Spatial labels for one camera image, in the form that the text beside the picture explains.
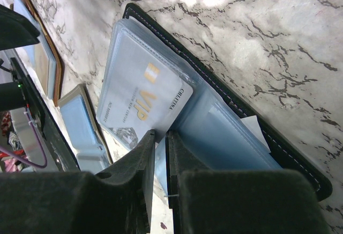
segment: card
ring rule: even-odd
[[[128,148],[150,129],[159,142],[193,93],[165,59],[130,31],[116,35],[104,79],[98,121]]]

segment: black leather wallet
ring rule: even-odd
[[[281,167],[301,172],[312,184],[319,201],[331,195],[332,185],[328,178],[304,158],[288,140],[286,140],[275,128],[270,126],[270,124],[254,111],[250,105],[242,100],[240,96],[226,86],[216,75],[210,72],[198,58],[190,53],[171,34],[164,30],[162,26],[153,20],[139,6],[133,3],[129,3],[126,6],[123,16],[123,18],[126,19],[129,19],[130,17],[133,17],[143,24],[178,56],[186,60],[199,76],[206,81],[218,95],[220,95],[237,116],[245,118],[256,115],[263,135],[271,150],[270,155]]]

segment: cable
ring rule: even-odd
[[[33,125],[33,120],[32,118],[29,116],[30,115],[30,112],[28,110],[28,105],[27,105],[27,108],[26,108],[26,111],[24,112],[24,114],[26,115],[27,119],[28,119],[28,124],[31,126],[32,128],[32,131],[37,139],[37,142],[39,144],[39,147],[43,153],[43,157],[44,157],[44,164],[43,165],[39,165],[39,164],[36,164],[36,163],[33,163],[33,162],[30,162],[29,160],[26,160],[22,157],[20,157],[19,155],[16,155],[14,152],[11,152],[11,151],[8,151],[7,149],[3,148],[2,146],[0,146],[0,151],[1,152],[4,152],[10,156],[12,156],[13,158],[17,159],[18,161],[22,162],[22,163],[25,163],[27,165],[30,165],[32,167],[37,167],[37,168],[40,168],[40,169],[43,169],[45,168],[47,165],[48,165],[48,160],[47,160],[47,156],[44,152],[44,149],[43,149],[43,146],[42,146],[42,143],[38,137],[38,134],[36,132],[36,129],[34,128],[34,125]]]
[[[9,69],[7,69],[7,68],[5,68],[4,66],[2,66],[3,63],[4,63],[3,59],[0,58],[0,69],[4,70],[4,71],[6,71],[6,72],[11,73],[11,71],[10,71]]]

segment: white paper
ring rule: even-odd
[[[254,136],[257,137],[257,139],[259,139],[264,144],[264,146],[266,147],[266,150],[268,152],[271,152],[266,140],[264,139],[264,136],[261,131],[261,127],[258,124],[257,116],[255,115],[255,116],[243,118],[241,119],[241,122],[250,130],[250,132],[253,133]]]

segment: white marble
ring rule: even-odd
[[[320,206],[343,232],[343,0],[33,2],[66,64],[62,95],[85,82],[95,107],[113,23],[136,2],[323,170],[334,190]],[[161,193],[155,204],[152,233],[172,233]]]

